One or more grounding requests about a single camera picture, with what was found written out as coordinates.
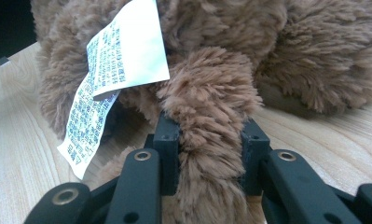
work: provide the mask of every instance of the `plush fur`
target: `plush fur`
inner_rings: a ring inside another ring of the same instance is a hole
[[[86,46],[127,2],[32,1],[41,111],[60,138],[88,73]],[[242,123],[262,103],[255,87],[279,88],[317,112],[372,102],[372,0],[158,0],[158,13],[171,79],[123,90],[117,104],[153,124],[163,110],[180,124],[180,183],[164,200],[165,223],[260,221],[236,181]],[[102,182],[129,151],[107,164]]]

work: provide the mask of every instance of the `paper tag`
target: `paper tag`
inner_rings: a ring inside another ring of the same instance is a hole
[[[82,179],[101,141],[119,89],[169,79],[155,0],[133,0],[87,46],[79,86],[58,150]]]
[[[129,2],[91,39],[87,54],[94,100],[118,89],[169,79],[155,0]]]

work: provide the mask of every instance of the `brown plush bear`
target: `brown plush bear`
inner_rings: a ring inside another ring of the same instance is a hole
[[[41,111],[60,138],[88,73],[86,46],[127,2],[32,1]],[[153,124],[160,111],[180,124],[180,182],[164,200],[164,221],[250,223],[253,209],[237,178],[240,131],[262,104],[257,89],[279,88],[324,113],[372,102],[372,0],[157,4],[171,79],[125,89],[116,104]],[[116,104],[106,124],[114,123]],[[119,174],[124,155],[103,169],[105,180]]]

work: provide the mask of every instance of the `light wood grain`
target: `light wood grain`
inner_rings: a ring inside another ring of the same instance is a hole
[[[57,151],[56,139],[37,105],[38,44],[10,57],[0,66],[0,223],[22,223],[38,200],[53,187],[77,181]],[[343,115],[309,112],[298,101],[274,91],[254,119],[271,139],[273,148],[303,155],[323,180],[354,193],[372,182],[372,105]],[[100,146],[83,182],[126,146],[141,147],[153,127],[140,114],[125,112],[114,136]]]

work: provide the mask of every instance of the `brown fur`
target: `brown fur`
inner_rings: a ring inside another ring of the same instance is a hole
[[[60,138],[88,73],[86,46],[127,2],[32,1],[41,111]],[[166,223],[260,219],[236,181],[242,123],[261,105],[253,77],[318,112],[372,102],[372,0],[158,0],[158,12],[171,80],[128,88],[118,100],[152,123],[163,110],[182,129],[180,184],[164,200]],[[110,114],[106,123],[114,123]],[[120,173],[129,151],[107,164],[101,181]]]

